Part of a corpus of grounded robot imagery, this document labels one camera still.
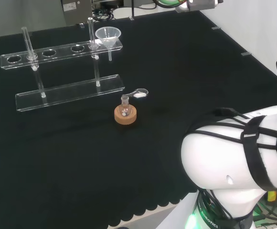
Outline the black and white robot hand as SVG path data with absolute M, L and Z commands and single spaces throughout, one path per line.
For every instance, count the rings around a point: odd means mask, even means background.
M 185 3 L 181 4 L 180 6 L 176 7 L 175 10 L 176 10 L 178 13 L 181 13 L 181 12 L 189 12 L 189 11 L 190 11 L 187 2 L 185 2 Z

